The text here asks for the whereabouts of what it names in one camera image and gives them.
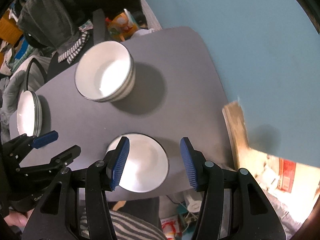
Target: hand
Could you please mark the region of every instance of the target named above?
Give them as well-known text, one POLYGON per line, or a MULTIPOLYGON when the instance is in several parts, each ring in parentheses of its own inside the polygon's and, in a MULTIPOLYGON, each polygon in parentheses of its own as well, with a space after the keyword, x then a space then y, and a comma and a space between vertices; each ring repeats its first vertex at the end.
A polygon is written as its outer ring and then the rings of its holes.
POLYGON ((17 227, 25 227, 29 217, 31 216, 33 212, 32 210, 29 210, 25 215, 21 214, 19 212, 9 210, 9 215, 7 215, 4 220, 9 226, 17 226, 17 227))

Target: gray table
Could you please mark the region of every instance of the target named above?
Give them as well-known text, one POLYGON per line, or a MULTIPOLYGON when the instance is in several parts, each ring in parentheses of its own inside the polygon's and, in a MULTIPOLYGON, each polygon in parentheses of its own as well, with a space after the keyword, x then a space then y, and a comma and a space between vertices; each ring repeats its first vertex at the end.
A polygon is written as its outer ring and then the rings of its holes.
MULTIPOLYGON (((180 156, 180 139, 188 136, 208 160, 233 167, 230 142, 221 112, 227 99, 201 37, 192 29, 166 29, 123 42, 136 64, 136 84, 129 96, 115 103, 92 102, 76 90, 72 66, 36 93, 43 108, 41 133, 56 130, 58 141, 33 150, 21 163, 48 163, 77 144, 81 155, 70 165, 86 168, 102 159, 117 136, 137 132, 155 138, 166 150, 170 171, 165 182, 148 193, 117 187, 109 201, 172 194, 190 188, 180 156)), ((18 136, 16 114, 11 137, 18 136)))

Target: screw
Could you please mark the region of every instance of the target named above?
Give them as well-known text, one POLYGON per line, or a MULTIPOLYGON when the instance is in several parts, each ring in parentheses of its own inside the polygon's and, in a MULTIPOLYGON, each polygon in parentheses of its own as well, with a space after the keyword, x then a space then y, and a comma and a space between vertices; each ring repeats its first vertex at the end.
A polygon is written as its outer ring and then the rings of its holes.
POLYGON ((243 175, 247 175, 249 172, 248 172, 247 169, 241 168, 240 169, 240 173, 243 174, 243 175))
POLYGON ((96 161, 95 164, 96 164, 97 167, 101 167, 101 166, 104 165, 104 161, 103 160, 98 160, 98 161, 96 161))
POLYGON ((68 173, 69 172, 69 168, 68 167, 64 167, 64 168, 62 168, 61 170, 60 170, 60 172, 62 173, 62 174, 66 174, 66 173, 68 173))
POLYGON ((213 163, 212 161, 206 161, 206 162, 204 163, 204 165, 207 166, 207 167, 213 167, 213 166, 214 166, 214 163, 213 163))

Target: teal wall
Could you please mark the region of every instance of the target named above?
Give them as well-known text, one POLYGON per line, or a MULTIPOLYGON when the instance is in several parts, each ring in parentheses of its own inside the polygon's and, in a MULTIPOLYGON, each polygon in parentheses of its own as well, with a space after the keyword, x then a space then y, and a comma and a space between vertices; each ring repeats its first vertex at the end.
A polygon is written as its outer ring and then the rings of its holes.
POLYGON ((296 0, 146 1, 201 35, 251 147, 320 167, 320 37, 296 0))

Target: white ceramic bowl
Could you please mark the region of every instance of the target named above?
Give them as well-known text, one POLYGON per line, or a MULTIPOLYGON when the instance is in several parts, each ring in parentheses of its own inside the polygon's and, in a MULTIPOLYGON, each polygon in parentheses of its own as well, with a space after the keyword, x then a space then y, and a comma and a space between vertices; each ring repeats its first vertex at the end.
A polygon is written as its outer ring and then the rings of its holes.
POLYGON ((116 41, 101 42, 81 58, 75 72, 76 88, 93 101, 116 101, 134 87, 135 68, 129 51, 116 41))
POLYGON ((42 108, 38 96, 31 91, 21 94, 17 109, 17 127, 20 135, 39 136, 42 126, 42 108))
MULTIPOLYGON (((119 185, 129 191, 144 193, 159 187, 169 172, 169 161, 162 146, 153 138, 129 133, 130 151, 119 185)), ((114 150, 121 137, 111 142, 108 151, 114 150)))

